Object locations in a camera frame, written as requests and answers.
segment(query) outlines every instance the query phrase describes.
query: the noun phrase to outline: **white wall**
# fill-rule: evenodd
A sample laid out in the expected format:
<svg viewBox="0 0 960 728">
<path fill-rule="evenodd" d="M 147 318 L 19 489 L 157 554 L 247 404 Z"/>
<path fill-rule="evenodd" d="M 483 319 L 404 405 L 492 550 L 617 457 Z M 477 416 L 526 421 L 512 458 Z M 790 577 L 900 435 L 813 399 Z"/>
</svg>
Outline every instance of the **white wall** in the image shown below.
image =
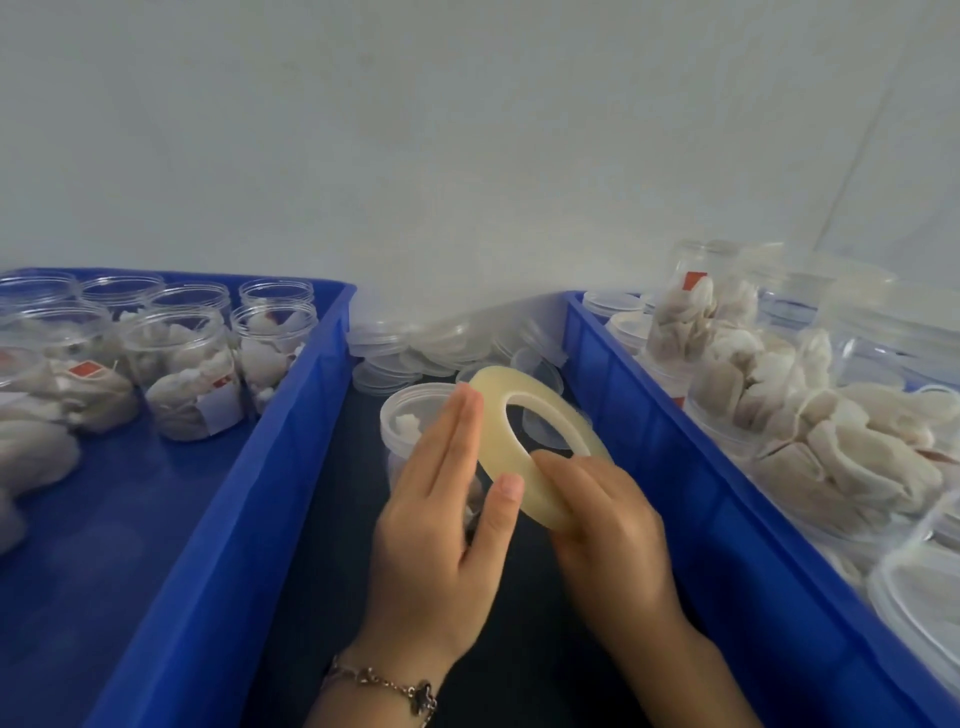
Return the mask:
<svg viewBox="0 0 960 728">
<path fill-rule="evenodd" d="M 324 276 L 435 319 L 650 283 L 681 237 L 812 247 L 915 12 L 4 0 L 0 262 Z"/>
<path fill-rule="evenodd" d="M 821 248 L 960 287 L 957 0 L 929 0 Z"/>
</svg>

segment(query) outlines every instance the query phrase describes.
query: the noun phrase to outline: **red tag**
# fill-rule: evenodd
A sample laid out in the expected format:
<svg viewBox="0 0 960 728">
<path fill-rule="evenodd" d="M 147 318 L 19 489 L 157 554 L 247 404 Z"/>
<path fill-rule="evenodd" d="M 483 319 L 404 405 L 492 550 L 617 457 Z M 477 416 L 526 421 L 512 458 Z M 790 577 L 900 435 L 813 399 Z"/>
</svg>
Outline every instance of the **red tag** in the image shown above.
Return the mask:
<svg viewBox="0 0 960 728">
<path fill-rule="evenodd" d="M 705 275 L 706 273 L 701 273 L 699 271 L 688 271 L 684 276 L 684 291 L 692 291 L 693 286 L 697 284 L 697 281 Z"/>
<path fill-rule="evenodd" d="M 70 369 L 67 371 L 74 376 L 79 376 L 80 378 L 86 379 L 88 376 L 99 374 L 106 368 L 107 367 L 101 364 L 97 364 L 95 361 L 87 360 L 80 362 L 80 364 L 74 367 L 70 367 Z"/>
</svg>

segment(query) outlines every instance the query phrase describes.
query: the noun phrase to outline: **blue crate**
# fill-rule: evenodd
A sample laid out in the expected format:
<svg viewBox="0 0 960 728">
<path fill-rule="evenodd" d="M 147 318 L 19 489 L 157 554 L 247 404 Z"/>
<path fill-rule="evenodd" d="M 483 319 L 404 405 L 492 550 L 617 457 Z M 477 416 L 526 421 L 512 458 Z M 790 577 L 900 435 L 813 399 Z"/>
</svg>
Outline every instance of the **blue crate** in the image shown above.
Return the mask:
<svg viewBox="0 0 960 728">
<path fill-rule="evenodd" d="M 234 299 L 249 279 L 162 275 Z M 19 503 L 28 540 L 0 558 L 0 725 L 237 723 L 350 382 L 356 288 L 313 283 L 320 322 L 255 426 L 173 443 L 144 411 Z"/>
<path fill-rule="evenodd" d="M 767 726 L 960 725 L 960 706 L 567 293 L 564 375 L 660 511 L 674 571 Z"/>
</svg>

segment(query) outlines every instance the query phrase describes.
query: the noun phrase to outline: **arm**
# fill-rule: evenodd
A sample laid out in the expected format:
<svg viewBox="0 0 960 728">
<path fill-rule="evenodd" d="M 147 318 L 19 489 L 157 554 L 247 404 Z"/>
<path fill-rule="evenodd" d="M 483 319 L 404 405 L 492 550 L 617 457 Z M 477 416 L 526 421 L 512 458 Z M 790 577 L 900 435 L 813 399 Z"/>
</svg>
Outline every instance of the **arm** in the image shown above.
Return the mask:
<svg viewBox="0 0 960 728">
<path fill-rule="evenodd" d="M 436 694 L 487 621 L 514 533 L 523 480 L 490 488 L 467 547 L 463 514 L 476 472 L 483 398 L 460 385 L 414 448 L 373 532 L 367 612 L 341 666 Z M 304 728 L 419 728 L 408 698 L 347 677 L 322 689 Z"/>
<path fill-rule="evenodd" d="M 534 453 L 580 532 L 552 534 L 575 606 L 658 728 L 759 728 L 723 655 L 686 620 L 660 516 L 629 475 Z"/>
</svg>

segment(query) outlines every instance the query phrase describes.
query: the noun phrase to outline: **person's left hand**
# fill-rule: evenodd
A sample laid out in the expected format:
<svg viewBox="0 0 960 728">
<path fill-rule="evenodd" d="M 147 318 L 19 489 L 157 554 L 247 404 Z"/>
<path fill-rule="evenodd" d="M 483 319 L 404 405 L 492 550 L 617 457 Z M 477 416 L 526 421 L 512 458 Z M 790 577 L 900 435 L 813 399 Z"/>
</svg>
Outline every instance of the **person's left hand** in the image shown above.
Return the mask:
<svg viewBox="0 0 960 728">
<path fill-rule="evenodd" d="M 480 635 L 523 497 L 519 475 L 501 476 L 467 546 L 482 416 L 483 398 L 460 384 L 417 442 L 373 533 L 367 613 L 344 665 L 437 689 Z"/>
</svg>

